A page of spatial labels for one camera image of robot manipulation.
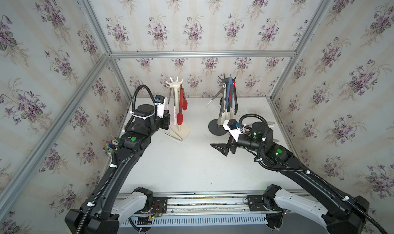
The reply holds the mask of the black steel tongs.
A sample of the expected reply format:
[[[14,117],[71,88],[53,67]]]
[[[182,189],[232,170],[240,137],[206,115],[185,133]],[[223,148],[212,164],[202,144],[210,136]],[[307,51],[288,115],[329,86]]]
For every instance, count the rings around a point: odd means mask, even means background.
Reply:
[[[233,80],[233,96],[234,96],[234,115],[238,112],[238,97],[237,97],[237,89],[236,89],[236,81]]]

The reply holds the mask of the cream steel tongs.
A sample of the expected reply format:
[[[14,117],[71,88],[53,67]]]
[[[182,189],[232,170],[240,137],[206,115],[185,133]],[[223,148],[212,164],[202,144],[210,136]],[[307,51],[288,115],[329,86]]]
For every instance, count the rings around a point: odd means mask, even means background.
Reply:
[[[210,104],[213,100],[215,100],[220,94],[223,94],[223,92],[226,90],[226,84],[222,83],[220,86],[221,86],[221,88],[220,88],[219,91],[210,99],[210,101],[208,102],[208,104],[207,104],[206,107],[208,107],[209,104]]]

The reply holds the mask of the white cat paw tongs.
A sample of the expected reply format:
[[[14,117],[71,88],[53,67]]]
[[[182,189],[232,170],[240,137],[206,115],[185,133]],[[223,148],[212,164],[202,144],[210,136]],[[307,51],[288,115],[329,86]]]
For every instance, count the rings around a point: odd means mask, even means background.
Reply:
[[[167,135],[168,137],[170,137],[176,141],[179,141],[179,142],[183,141],[183,138],[181,136],[179,136],[176,132],[172,131],[171,129],[170,130],[162,130],[162,133],[164,133],[165,135]]]

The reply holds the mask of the red handled steel tongs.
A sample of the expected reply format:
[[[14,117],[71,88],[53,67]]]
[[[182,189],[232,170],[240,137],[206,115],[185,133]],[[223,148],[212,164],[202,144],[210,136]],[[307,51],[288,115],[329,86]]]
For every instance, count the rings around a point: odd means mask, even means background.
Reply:
[[[231,91],[231,106],[233,107],[234,114],[237,112],[237,101],[236,101],[236,81],[232,82],[232,91]]]

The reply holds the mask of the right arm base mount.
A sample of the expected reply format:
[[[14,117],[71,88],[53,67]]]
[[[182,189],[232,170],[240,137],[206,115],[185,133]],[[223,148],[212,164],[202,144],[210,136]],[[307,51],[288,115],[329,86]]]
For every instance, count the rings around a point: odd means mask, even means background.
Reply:
[[[275,202],[277,193],[282,188],[278,185],[270,185],[262,195],[248,195],[245,204],[249,207],[250,211],[270,211],[266,216],[266,226],[272,230],[279,230],[283,225],[283,220],[286,215],[287,209],[280,207]]]

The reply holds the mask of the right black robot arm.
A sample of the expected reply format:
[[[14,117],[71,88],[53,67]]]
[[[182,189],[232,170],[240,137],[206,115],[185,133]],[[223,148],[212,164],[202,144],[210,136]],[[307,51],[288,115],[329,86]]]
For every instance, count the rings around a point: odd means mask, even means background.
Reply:
[[[313,201],[308,200],[272,184],[262,196],[266,210],[290,210],[320,224],[330,234],[360,234],[367,222],[380,233],[387,232],[368,214],[369,202],[365,198],[339,190],[276,143],[273,130],[262,116],[246,114],[239,120],[226,120],[223,128],[230,134],[227,143],[212,143],[212,148],[224,156],[244,149],[254,155],[254,162],[261,167],[288,177],[314,197]]]

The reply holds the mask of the cream utensil rack stand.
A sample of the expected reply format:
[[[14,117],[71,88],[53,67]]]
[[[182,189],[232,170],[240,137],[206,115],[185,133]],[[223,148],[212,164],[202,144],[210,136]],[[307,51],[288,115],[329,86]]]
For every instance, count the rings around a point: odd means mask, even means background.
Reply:
[[[188,137],[190,134],[190,127],[183,121],[183,124],[179,126],[177,124],[177,114],[179,111],[179,99],[180,99],[180,86],[183,84],[183,79],[179,81],[179,78],[176,77],[175,80],[170,78],[170,81],[166,81],[166,84],[168,85],[168,88],[173,88],[172,91],[172,97],[173,97],[173,114],[175,111],[175,105],[176,105],[176,125],[174,125],[174,120],[173,124],[170,126],[169,130],[171,129],[172,131],[176,132],[179,136],[181,136],[183,139]]]

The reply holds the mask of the dark grey utensil rack stand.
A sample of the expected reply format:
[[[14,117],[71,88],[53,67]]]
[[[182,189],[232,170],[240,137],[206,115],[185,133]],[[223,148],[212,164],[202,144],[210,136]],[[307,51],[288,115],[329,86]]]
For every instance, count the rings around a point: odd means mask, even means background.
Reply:
[[[221,81],[221,79],[223,78],[223,76],[222,77],[219,77],[219,86],[222,84],[222,81]],[[224,135],[225,133],[227,133],[227,131],[225,131],[224,130],[224,128],[223,128],[223,126],[219,126],[218,125],[218,118],[217,119],[214,119],[214,120],[211,120],[210,122],[209,122],[209,124],[208,124],[208,129],[209,129],[209,131],[213,134],[213,135],[216,135],[216,136],[222,136],[222,135]]]

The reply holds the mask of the pink cup of pens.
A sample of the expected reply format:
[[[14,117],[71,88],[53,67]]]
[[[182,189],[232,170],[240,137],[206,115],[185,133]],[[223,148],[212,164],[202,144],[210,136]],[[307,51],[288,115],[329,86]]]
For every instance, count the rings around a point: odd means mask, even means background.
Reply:
[[[120,137],[114,137],[112,135],[108,136],[104,140],[105,142],[103,147],[104,152],[109,154],[112,153],[117,148],[119,141],[120,141]]]

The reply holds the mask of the aluminium front rail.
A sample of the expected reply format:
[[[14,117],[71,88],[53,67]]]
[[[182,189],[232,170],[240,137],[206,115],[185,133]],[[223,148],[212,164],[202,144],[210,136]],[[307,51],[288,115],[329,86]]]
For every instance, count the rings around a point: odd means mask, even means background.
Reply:
[[[270,211],[250,211],[245,204],[248,195],[262,195],[263,192],[255,193],[154,193],[154,197],[168,197],[167,212],[163,215],[225,215],[225,214],[268,214]],[[290,193],[281,190],[277,193],[278,200],[275,202],[287,212],[297,213],[304,217],[318,218],[328,213],[328,210],[303,192]],[[119,194],[116,198],[115,205],[112,208],[113,213],[122,213],[124,217],[138,216],[134,214],[141,210],[145,203],[142,196],[132,196],[131,194]]]

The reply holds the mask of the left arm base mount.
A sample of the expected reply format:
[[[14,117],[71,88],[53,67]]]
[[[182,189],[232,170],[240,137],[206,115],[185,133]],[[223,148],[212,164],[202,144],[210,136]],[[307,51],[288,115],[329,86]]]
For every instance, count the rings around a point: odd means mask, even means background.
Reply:
[[[142,209],[134,213],[142,216],[128,218],[130,224],[137,229],[151,228],[153,221],[167,212],[168,197],[154,197],[151,190],[142,187],[136,188],[131,195],[142,196],[145,199]]]

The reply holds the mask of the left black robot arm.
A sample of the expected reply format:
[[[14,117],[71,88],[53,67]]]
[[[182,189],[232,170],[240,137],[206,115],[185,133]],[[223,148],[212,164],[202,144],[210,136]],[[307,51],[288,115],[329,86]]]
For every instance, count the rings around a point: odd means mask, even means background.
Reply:
[[[130,171],[151,144],[152,136],[170,127],[170,114],[163,110],[165,97],[154,96],[146,85],[136,88],[131,118],[111,153],[111,163],[93,193],[78,209],[71,209],[65,223],[73,234],[115,234],[121,223],[138,211],[150,211],[152,191],[138,187],[131,196],[117,196]]]

